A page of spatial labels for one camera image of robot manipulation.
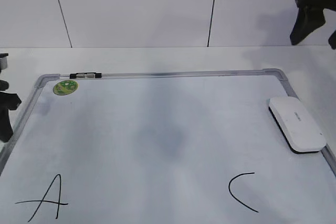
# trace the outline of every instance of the table surface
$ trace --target table surface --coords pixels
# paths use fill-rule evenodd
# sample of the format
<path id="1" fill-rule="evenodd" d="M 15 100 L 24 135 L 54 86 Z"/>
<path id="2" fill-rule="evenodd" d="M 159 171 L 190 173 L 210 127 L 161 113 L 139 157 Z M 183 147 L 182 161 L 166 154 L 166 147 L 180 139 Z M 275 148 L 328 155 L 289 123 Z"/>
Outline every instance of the table surface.
<path id="1" fill-rule="evenodd" d="M 209 48 L 21 48 L 8 52 L 0 77 L 23 104 L 46 73 L 148 73 L 279 68 L 320 125 L 336 153 L 336 55 L 327 46 Z"/>

